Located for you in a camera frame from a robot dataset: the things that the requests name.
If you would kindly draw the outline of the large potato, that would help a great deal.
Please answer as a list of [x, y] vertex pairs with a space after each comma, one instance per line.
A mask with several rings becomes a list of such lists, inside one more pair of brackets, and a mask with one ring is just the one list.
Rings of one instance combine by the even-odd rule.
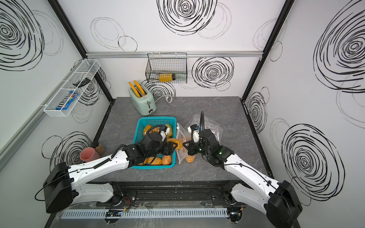
[[187, 163], [192, 163], [193, 161], [195, 161], [196, 155], [187, 155], [185, 160]]

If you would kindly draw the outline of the clear zipper bag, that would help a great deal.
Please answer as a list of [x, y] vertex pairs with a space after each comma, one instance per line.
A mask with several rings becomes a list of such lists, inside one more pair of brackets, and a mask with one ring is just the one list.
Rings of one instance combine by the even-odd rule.
[[[188, 132], [188, 130], [184, 129], [179, 123], [177, 123], [176, 138], [184, 143], [191, 140], [191, 134]], [[182, 146], [180, 150], [176, 150], [176, 154], [179, 160], [179, 164], [181, 164], [188, 155], [188, 151], [184, 148], [184, 146]]]

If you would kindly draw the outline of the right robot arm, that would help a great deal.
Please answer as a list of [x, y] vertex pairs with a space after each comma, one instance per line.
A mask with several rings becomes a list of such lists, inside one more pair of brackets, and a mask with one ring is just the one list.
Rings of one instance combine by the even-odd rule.
[[294, 187], [288, 181], [279, 182], [248, 165], [238, 154], [219, 144], [210, 129], [192, 125], [189, 140], [183, 143], [188, 154], [201, 154], [214, 167], [234, 174], [240, 183], [229, 188], [236, 202], [244, 203], [265, 214], [276, 228], [292, 228], [303, 208]]

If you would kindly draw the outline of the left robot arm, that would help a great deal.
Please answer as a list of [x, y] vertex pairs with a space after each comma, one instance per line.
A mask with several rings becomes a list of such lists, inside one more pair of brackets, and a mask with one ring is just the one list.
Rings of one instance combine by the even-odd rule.
[[81, 202], [107, 202], [115, 194], [111, 185], [90, 184], [91, 181], [139, 164], [147, 166], [146, 159], [156, 158], [159, 154], [172, 155], [178, 146], [176, 139], [167, 139], [164, 134], [152, 132], [134, 144], [120, 145], [105, 158], [71, 166], [65, 162], [57, 164], [42, 187], [46, 212], [56, 213]]

